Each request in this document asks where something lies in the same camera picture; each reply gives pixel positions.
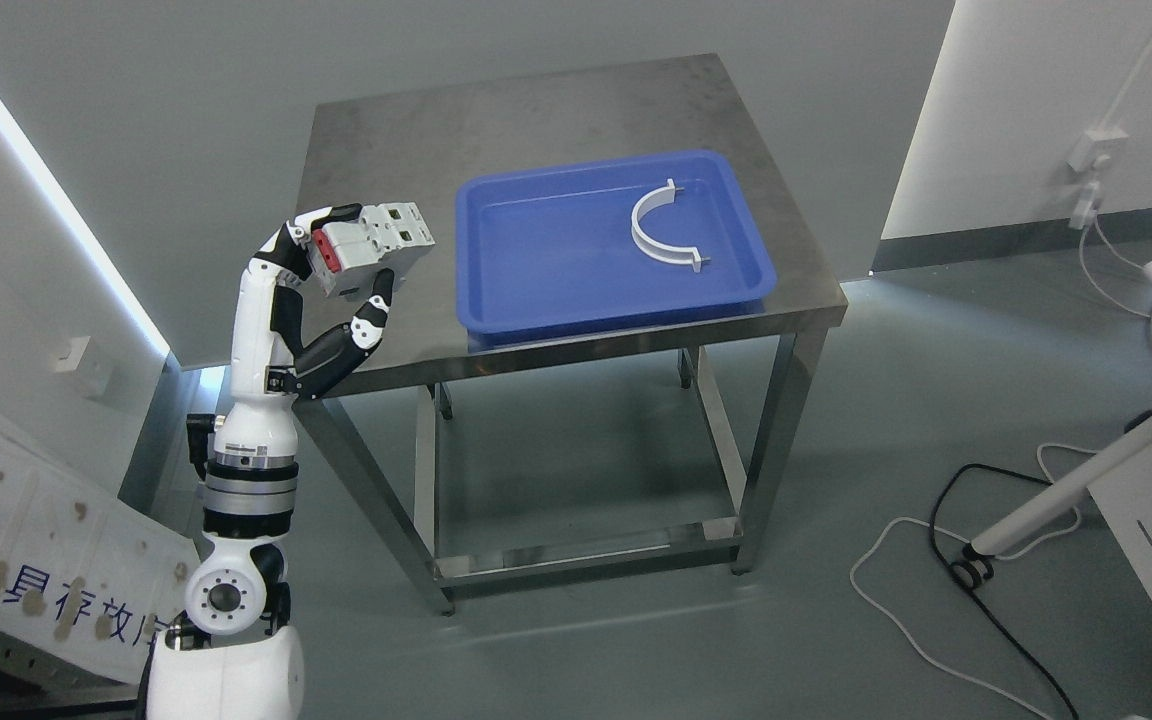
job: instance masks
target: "light strip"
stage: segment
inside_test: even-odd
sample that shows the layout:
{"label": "light strip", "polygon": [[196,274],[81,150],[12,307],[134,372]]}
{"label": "light strip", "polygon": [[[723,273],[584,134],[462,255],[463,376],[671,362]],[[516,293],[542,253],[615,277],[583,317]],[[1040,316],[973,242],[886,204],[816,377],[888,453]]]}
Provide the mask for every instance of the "light strip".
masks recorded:
{"label": "light strip", "polygon": [[28,176],[38,188],[38,192],[41,192],[41,196],[46,197],[52,210],[55,210],[56,217],[65,223],[65,227],[69,228],[70,237],[74,237],[74,242],[77,242],[78,247],[82,247],[83,252],[91,260],[92,268],[105,279],[105,286],[122,302],[123,310],[127,311],[129,318],[137,324],[137,327],[141,327],[141,333],[145,336],[147,344],[154,348],[157,354],[165,357],[170,350],[168,341],[159,332],[159,328],[154,325],[154,320],[150,319],[150,314],[146,313],[145,308],[136,300],[132,288],[127,286],[123,275],[118,273],[114,263],[111,263],[109,256],[105,253],[104,247],[100,245],[100,241],[97,241],[91,228],[88,228],[88,223],[84,222],[82,215],[78,214],[78,210],[69,200],[69,196],[65,195],[63,188],[56,182],[56,177],[52,176],[51,170],[47,169],[47,165],[38,156],[38,151],[29,142],[24,131],[20,129],[20,126],[15,122],[15,118],[12,116],[12,113],[6,108],[1,99],[0,136],[8,143],[8,147],[17,157],[20,167],[26,170]]}

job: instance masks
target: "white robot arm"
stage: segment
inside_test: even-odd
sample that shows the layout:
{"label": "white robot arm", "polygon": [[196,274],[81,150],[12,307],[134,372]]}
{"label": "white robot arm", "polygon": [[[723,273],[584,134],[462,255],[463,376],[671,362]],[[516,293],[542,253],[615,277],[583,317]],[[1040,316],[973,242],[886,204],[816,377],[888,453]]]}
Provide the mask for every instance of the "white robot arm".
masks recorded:
{"label": "white robot arm", "polygon": [[[202,479],[204,537],[214,546],[189,578],[185,611],[156,639],[147,661],[145,710],[150,720],[177,717],[287,720],[300,712],[303,660],[291,617],[291,592],[280,543],[291,529],[297,486],[297,433],[291,404],[319,397],[380,344],[389,316],[393,270],[379,268],[388,225],[365,220],[377,209],[346,205],[297,215],[248,260],[238,287],[230,356],[233,409],[228,416],[191,415],[189,460]],[[419,211],[408,210],[402,238],[431,245]],[[376,270],[367,300],[348,323],[308,346],[301,341],[302,298],[296,288],[332,253],[333,233],[371,237]],[[339,273],[339,259],[333,270]],[[328,287],[336,276],[316,275]],[[207,438],[215,433],[212,450]],[[265,620],[268,638],[214,647]]]}

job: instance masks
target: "white plastic bracket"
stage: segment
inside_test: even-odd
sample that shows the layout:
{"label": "white plastic bracket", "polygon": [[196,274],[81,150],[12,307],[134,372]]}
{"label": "white plastic bracket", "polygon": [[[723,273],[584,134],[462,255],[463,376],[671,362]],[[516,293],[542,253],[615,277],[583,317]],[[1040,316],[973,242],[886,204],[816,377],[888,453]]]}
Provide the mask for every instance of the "white plastic bracket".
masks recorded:
{"label": "white plastic bracket", "polygon": [[672,204],[673,196],[677,192],[682,192],[682,188],[673,184],[673,179],[668,179],[664,187],[655,188],[655,190],[635,202],[634,213],[630,214],[634,242],[645,256],[653,260],[670,265],[691,265],[691,272],[699,273],[700,264],[708,260],[708,258],[700,257],[699,250],[696,250],[695,247],[666,245],[664,242],[654,241],[652,236],[643,232],[643,227],[639,225],[643,215],[650,213],[650,211]]}

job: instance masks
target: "power plug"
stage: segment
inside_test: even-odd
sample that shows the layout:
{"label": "power plug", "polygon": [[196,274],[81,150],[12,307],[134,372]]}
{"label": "power plug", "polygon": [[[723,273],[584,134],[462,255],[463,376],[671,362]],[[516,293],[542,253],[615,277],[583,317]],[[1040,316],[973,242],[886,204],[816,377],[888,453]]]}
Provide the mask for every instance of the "power plug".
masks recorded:
{"label": "power plug", "polygon": [[1074,212],[1069,217],[1069,227],[1079,232],[1096,219],[1096,211],[1101,207],[1101,181],[1084,184],[1074,203]]}

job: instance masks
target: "black cable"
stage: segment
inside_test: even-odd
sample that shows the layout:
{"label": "black cable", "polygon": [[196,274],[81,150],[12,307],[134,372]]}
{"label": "black cable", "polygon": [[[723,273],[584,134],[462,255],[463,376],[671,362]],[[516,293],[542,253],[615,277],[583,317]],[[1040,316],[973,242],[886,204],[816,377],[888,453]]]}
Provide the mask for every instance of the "black cable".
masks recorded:
{"label": "black cable", "polygon": [[954,484],[957,483],[958,478],[963,477],[963,473],[965,473],[968,470],[988,470],[992,473],[1007,475],[1007,477],[1021,480],[1028,480],[1030,483],[1038,483],[1041,484],[1041,486],[1049,486],[1051,483],[1043,478],[1036,478],[1032,475],[1016,473],[1016,471],[1014,470],[995,468],[993,465],[984,465],[980,464],[980,462],[969,462],[969,464],[961,467],[958,471],[954,473],[954,477],[950,478],[950,482],[948,482],[945,488],[942,488],[941,495],[935,499],[935,505],[932,506],[932,516],[927,521],[927,543],[931,544],[932,552],[937,556],[937,560],[941,561],[941,564],[945,566],[946,573],[950,575],[950,581],[952,583],[954,583],[955,588],[961,589],[961,591],[963,591],[970,598],[970,600],[975,602],[975,606],[978,607],[982,614],[984,614],[984,616],[986,616],[986,619],[991,621],[991,623],[993,623],[993,626],[998,629],[998,631],[1002,634],[1002,637],[1006,637],[1007,642],[1011,643],[1011,647],[1015,647],[1021,655],[1025,657],[1025,660],[1028,660],[1030,665],[1033,665],[1036,669],[1038,669],[1039,673],[1043,674],[1044,679],[1047,679],[1047,683],[1051,684],[1052,688],[1056,689],[1056,694],[1059,694],[1061,702],[1063,702],[1064,706],[1069,708],[1070,717],[1073,717],[1074,720],[1078,720],[1079,719],[1078,710],[1075,710],[1074,702],[1070,702],[1068,694],[1064,694],[1064,688],[1060,687],[1060,683],[1056,682],[1056,679],[1053,679],[1049,670],[1047,670],[1047,667],[1043,667],[1043,662],[1039,662],[1037,657],[1033,657],[1032,653],[1025,650],[1025,646],[1023,646],[1023,644],[1020,644],[1018,639],[1011,637],[1010,632],[1007,632],[1007,628],[1002,626],[1002,621],[998,620],[995,614],[993,614],[993,612],[990,611],[990,607],[986,605],[986,602],[984,602],[984,600],[980,600],[980,598],[972,589],[965,588],[965,585],[960,584],[957,582],[954,575],[954,569],[952,569],[950,567],[950,561],[946,559],[946,556],[941,552],[940,546],[937,546],[937,515],[940,514],[941,511],[941,505],[942,502],[945,502],[945,498],[950,494],[950,488],[954,488]]}

